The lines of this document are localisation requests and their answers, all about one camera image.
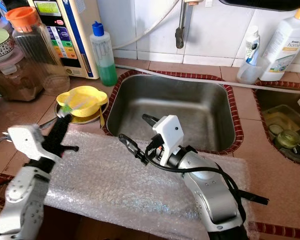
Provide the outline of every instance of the sink basin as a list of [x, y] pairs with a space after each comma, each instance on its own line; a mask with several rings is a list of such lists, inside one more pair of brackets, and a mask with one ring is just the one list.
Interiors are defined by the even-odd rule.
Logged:
[[235, 141], [226, 89], [214, 83], [174, 80], [145, 74], [125, 78], [117, 92], [106, 127], [114, 135], [149, 141], [154, 133], [142, 114], [177, 115], [184, 145], [219, 152]]
[[[293, 94], [293, 93], [285, 93], [285, 92], [275, 92], [275, 91], [267, 91], [267, 90], [257, 90], [256, 91], [256, 98], [259, 102], [261, 111], [264, 114], [271, 109], [278, 108], [280, 106], [288, 106], [290, 109], [295, 111], [295, 115], [287, 114], [286, 112], [282, 111], [281, 114], [284, 114], [285, 117], [289, 117], [291, 121], [298, 124], [300, 122], [300, 106], [298, 105], [298, 100], [300, 99], [300, 94]], [[272, 122], [265, 118], [267, 126], [269, 126]], [[271, 139], [275, 138], [274, 134], [271, 134], [269, 131], [269, 135]], [[295, 153], [291, 149], [284, 149], [281, 148], [280, 152], [288, 157], [289, 159], [293, 160], [300, 164], [300, 144], [296, 148], [297, 153]]]

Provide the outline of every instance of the white plastic bottle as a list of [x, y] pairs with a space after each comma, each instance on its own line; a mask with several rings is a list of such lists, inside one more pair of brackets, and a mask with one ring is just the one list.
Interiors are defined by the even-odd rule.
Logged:
[[246, 31], [244, 61], [252, 66], [257, 65], [260, 36], [258, 26], [251, 26]]
[[287, 67], [300, 51], [300, 8], [294, 17], [286, 18], [279, 23], [263, 58], [269, 64], [260, 77], [261, 81], [279, 81]]
[[97, 21], [92, 24], [92, 30], [90, 42], [101, 82], [107, 87], [114, 86], [118, 82], [118, 76], [110, 34], [104, 31], [104, 26]]

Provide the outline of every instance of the yellow plate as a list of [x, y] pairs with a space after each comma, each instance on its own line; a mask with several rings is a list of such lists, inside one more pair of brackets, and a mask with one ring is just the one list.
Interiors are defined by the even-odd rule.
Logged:
[[60, 106], [67, 103], [72, 109], [83, 104], [78, 109], [73, 110], [71, 114], [84, 118], [95, 114], [100, 106], [108, 102], [108, 96], [93, 86], [78, 86], [57, 96], [56, 101]]

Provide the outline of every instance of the brown tile countertop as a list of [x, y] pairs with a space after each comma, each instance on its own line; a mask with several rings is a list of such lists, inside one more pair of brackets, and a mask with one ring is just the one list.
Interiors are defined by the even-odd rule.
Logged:
[[[181, 63], [150, 62], [117, 58], [120, 65], [156, 71], [207, 74], [236, 81], [238, 68], [202, 66]], [[126, 69], [117, 69], [118, 76]], [[300, 74], [287, 72], [282, 81], [300, 83]], [[89, 85], [111, 95], [112, 87], [105, 87], [99, 80], [72, 78], [70, 87]], [[243, 129], [241, 146], [233, 152], [236, 158], [245, 159], [251, 176], [250, 191], [270, 199], [268, 206], [252, 204], [257, 222], [300, 229], [300, 165], [286, 159], [266, 136], [253, 91], [232, 87]], [[31, 102], [8, 102], [0, 99], [0, 135], [17, 124], [43, 124], [55, 116], [56, 96], [43, 92]], [[70, 130], [104, 134], [99, 121], [84, 125], [71, 125]], [[0, 144], [0, 174], [15, 175], [28, 159], [17, 152], [12, 143]]]

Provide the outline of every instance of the green dish soap bottle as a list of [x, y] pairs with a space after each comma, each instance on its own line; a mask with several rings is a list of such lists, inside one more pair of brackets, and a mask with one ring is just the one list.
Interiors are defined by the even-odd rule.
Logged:
[[90, 42], [101, 82], [107, 87], [114, 86], [118, 82], [118, 76], [110, 34], [104, 31], [102, 23], [97, 21], [92, 24], [92, 30]]

